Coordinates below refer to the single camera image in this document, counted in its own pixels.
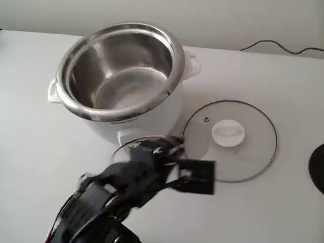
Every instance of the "stainless steel inner pot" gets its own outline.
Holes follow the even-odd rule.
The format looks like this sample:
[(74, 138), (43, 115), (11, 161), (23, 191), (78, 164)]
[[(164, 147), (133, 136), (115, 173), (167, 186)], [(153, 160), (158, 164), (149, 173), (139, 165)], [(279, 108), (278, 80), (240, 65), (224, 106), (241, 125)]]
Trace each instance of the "stainless steel inner pot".
[(168, 31), (147, 23), (121, 23), (82, 38), (64, 56), (57, 94), (74, 114), (116, 121), (163, 102), (179, 83), (184, 51)]

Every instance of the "white wall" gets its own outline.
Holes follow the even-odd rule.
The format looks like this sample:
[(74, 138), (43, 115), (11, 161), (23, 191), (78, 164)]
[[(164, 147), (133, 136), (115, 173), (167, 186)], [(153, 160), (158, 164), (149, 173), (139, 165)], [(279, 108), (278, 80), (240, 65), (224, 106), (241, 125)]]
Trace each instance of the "white wall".
[[(162, 25), (191, 46), (239, 50), (270, 38), (294, 51), (324, 48), (323, 0), (0, 0), (8, 30), (86, 35), (125, 20)], [(274, 44), (253, 51), (283, 53)]]

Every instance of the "metal rim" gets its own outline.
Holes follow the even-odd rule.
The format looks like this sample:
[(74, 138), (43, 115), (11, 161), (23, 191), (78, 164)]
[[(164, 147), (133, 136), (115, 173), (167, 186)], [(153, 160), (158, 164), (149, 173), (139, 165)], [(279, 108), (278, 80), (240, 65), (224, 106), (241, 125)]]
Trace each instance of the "metal rim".
[[(158, 39), (170, 51), (172, 56), (172, 69), (170, 75), (161, 88), (146, 101), (116, 110), (90, 108), (73, 99), (73, 97), (67, 92), (66, 84), (68, 84), (69, 73), (79, 56), (84, 53), (92, 43), (103, 37), (123, 34), (126, 31), (131, 33), (132, 30), (135, 33), (146, 34)], [(185, 60), (183, 48), (176, 37), (167, 30), (145, 22), (118, 23), (81, 38), (68, 50), (58, 67), (56, 74), (56, 91), (63, 105), (77, 116), (100, 122), (125, 120), (148, 112), (168, 98), (172, 91), (177, 87), (182, 77), (184, 65)]]
[(251, 105), (247, 102), (244, 102), (244, 101), (239, 101), (239, 100), (219, 100), (219, 101), (214, 101), (214, 102), (211, 102), (211, 103), (208, 103), (207, 105), (204, 105), (203, 107), (199, 108), (197, 111), (194, 112), (194, 114), (191, 115), (191, 117), (188, 119), (188, 121), (186, 122), (186, 125), (184, 126), (183, 128), (183, 132), (182, 132), (182, 139), (185, 141), (185, 131), (186, 131), (186, 128), (189, 124), (189, 122), (191, 121), (191, 119), (199, 112), (201, 111), (202, 109), (204, 109), (205, 107), (207, 106), (210, 106), (210, 105), (213, 105), (213, 104), (217, 104), (217, 103), (222, 103), (222, 102), (232, 102), (232, 103), (239, 103), (239, 104), (244, 104), (244, 105), (248, 105), (254, 109), (256, 109), (257, 111), (259, 111), (260, 113), (262, 113), (266, 118), (267, 120), (270, 122), (273, 130), (274, 130), (274, 135), (275, 135), (275, 140), (276, 140), (276, 144), (275, 144), (275, 149), (274, 149), (274, 152), (273, 152), (273, 155), (272, 155), (272, 158), (271, 160), (266, 164), (265, 167), (263, 167), (258, 173), (250, 176), (250, 177), (247, 177), (247, 178), (244, 178), (244, 179), (240, 179), (240, 180), (218, 180), (217, 178), (215, 179), (215, 181), (218, 181), (218, 182), (226, 182), (226, 183), (240, 183), (240, 182), (246, 182), (246, 181), (250, 181), (252, 179), (255, 179), (257, 178), (258, 176), (260, 176), (261, 174), (263, 174), (269, 167), (270, 165), (272, 164), (272, 162), (274, 161), (275, 159), (275, 156), (277, 154), (277, 150), (278, 150), (278, 134), (277, 134), (277, 130), (273, 124), (273, 122), (271, 121), (271, 119), (266, 115), (266, 113), (264, 113), (262, 110), (260, 110), (258, 107), (254, 106), (254, 105)]

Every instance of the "white table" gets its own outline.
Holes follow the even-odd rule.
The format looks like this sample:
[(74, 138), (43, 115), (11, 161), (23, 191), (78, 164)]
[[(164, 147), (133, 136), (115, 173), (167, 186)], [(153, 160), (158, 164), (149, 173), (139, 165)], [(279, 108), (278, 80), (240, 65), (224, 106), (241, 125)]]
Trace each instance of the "white table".
[[(0, 31), (0, 242), (42, 242), (83, 172), (100, 172), (115, 146), (62, 105), (47, 101), (49, 81), (78, 36)], [(276, 125), (270, 169), (216, 195), (159, 193), (126, 225), (143, 242), (324, 241), (324, 195), (308, 159), (324, 143), (324, 61), (189, 48), (202, 62), (185, 82), (178, 128), (220, 99), (249, 102)]]

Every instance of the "lid metal rim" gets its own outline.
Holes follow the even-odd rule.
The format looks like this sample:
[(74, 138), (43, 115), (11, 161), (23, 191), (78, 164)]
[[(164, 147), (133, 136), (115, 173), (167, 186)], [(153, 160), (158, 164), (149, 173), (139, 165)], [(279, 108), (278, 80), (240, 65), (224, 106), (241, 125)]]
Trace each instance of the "lid metal rim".
[(262, 110), (260, 110), (258, 107), (254, 106), (254, 105), (251, 105), (247, 102), (244, 102), (244, 101), (239, 101), (239, 100), (218, 100), (218, 101), (214, 101), (214, 102), (211, 102), (211, 103), (208, 103), (206, 105), (204, 105), (203, 107), (199, 108), (198, 110), (196, 110), (194, 112), (194, 114), (192, 114), (190, 116), (190, 118), (188, 119), (188, 121), (186, 122), (183, 130), (182, 130), (182, 139), (185, 141), (185, 130), (187, 128), (187, 125), (189, 124), (190, 120), (199, 112), (201, 111), (202, 109), (204, 109), (205, 107), (209, 106), (209, 105), (212, 105), (212, 104), (217, 104), (217, 103), (221, 103), (221, 102), (235, 102), (235, 103), (239, 103), (239, 104), (244, 104), (244, 105), (248, 105), (252, 108), (255, 108), (257, 109), (259, 112), (261, 112), (267, 119), (268, 121), (270, 122), (273, 130), (274, 130), (274, 135), (275, 135), (275, 140), (276, 140), (276, 144), (275, 144), (275, 149), (274, 149), (274, 152), (273, 152), (273, 155), (272, 155), (272, 158), (271, 160), (265, 165), (265, 167), (263, 167), (258, 173), (250, 176), (250, 177), (246, 177), (246, 178), (243, 178), (243, 179), (239, 179), (239, 180), (219, 180), (217, 179), (217, 176), (216, 176), (216, 179), (215, 181), (218, 181), (218, 182), (226, 182), (226, 183), (240, 183), (240, 182), (246, 182), (246, 181), (250, 181), (252, 179), (255, 179), (257, 178), (258, 176), (260, 176), (261, 174), (263, 174), (271, 165), (272, 165), (272, 162), (274, 161), (275, 159), (275, 156), (277, 154), (277, 150), (278, 150), (278, 134), (277, 134), (277, 130), (273, 124), (273, 122), (271, 121), (271, 119), (267, 116), (266, 113), (264, 113)]

